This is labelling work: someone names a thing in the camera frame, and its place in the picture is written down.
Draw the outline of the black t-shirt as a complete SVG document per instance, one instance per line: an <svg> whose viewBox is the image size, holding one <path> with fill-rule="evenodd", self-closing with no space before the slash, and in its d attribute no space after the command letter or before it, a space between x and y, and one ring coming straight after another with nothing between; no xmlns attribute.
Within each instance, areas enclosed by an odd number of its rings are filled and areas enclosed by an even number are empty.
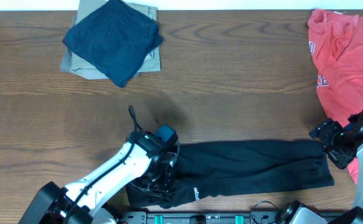
<svg viewBox="0 0 363 224"><path fill-rule="evenodd" d="M321 143L309 140L184 144L165 192L134 180L133 208L172 208L210 197L305 190L334 185Z"/></svg>

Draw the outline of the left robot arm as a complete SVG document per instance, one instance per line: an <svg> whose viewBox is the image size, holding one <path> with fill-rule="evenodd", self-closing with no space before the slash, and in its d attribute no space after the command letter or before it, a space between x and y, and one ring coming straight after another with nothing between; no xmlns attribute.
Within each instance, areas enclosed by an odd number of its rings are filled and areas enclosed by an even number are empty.
<svg viewBox="0 0 363 224"><path fill-rule="evenodd" d="M121 149L100 167L60 188L54 182L35 195L20 223L92 223L94 215L120 189L142 177L178 143L172 129L130 133Z"/></svg>

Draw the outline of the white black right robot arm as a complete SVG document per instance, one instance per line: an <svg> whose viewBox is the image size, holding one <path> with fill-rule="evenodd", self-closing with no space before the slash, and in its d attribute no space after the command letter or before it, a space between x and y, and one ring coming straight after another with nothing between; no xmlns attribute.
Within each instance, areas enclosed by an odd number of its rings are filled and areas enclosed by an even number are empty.
<svg viewBox="0 0 363 224"><path fill-rule="evenodd" d="M363 224L363 110L349 118L342 127L331 118L315 127L309 135L324 145L328 158L339 169L345 169L353 159L359 161L359 174L352 208L328 220L327 216L314 212L300 202L293 202L279 215L277 223L333 223Z"/></svg>

